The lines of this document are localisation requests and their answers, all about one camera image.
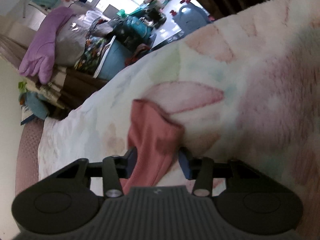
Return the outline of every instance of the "white wall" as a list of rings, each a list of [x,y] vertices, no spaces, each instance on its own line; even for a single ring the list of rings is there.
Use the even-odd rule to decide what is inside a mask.
[[[0,239],[12,239],[18,227],[11,214],[18,148],[23,127],[17,72],[0,57]]]

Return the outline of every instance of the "bed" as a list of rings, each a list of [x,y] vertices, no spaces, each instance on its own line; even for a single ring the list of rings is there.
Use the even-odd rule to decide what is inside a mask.
[[[238,158],[298,194],[304,215],[297,231],[316,239],[319,4],[271,0],[256,5],[122,70],[66,119],[45,120],[37,152],[39,179],[78,158],[99,162],[123,155],[132,100],[144,98],[184,125],[182,144],[193,155]],[[174,162],[157,185],[188,183]],[[99,182],[91,189],[98,194],[98,188]]]

